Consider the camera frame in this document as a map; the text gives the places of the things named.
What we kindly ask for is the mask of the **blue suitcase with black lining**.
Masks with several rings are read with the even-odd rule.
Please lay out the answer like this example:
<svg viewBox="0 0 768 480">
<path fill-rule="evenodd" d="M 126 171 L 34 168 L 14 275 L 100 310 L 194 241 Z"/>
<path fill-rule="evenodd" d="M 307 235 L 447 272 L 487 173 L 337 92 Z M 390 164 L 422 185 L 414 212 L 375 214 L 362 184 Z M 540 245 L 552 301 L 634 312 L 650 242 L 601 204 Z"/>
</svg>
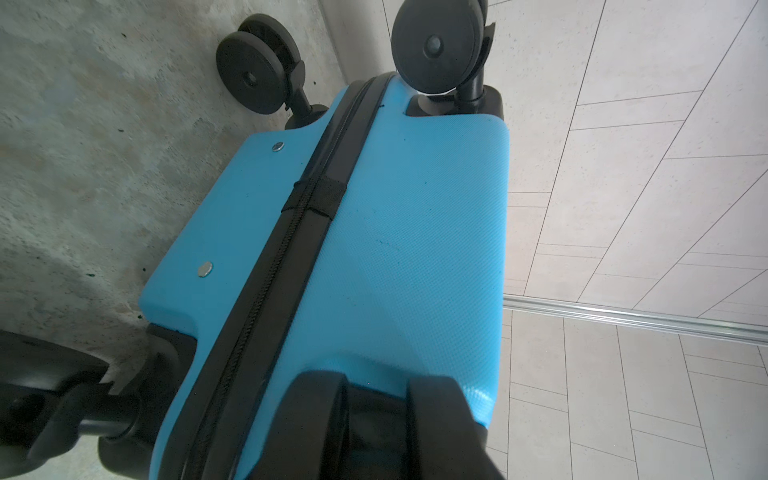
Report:
<svg viewBox="0 0 768 480">
<path fill-rule="evenodd" d="M 406 1 L 395 68 L 311 104 L 288 30 L 216 50 L 250 136 L 139 300 L 150 352 L 107 363 L 1 334 L 1 474 L 98 440 L 132 479 L 497 479 L 509 131 L 484 1 Z"/>
</svg>

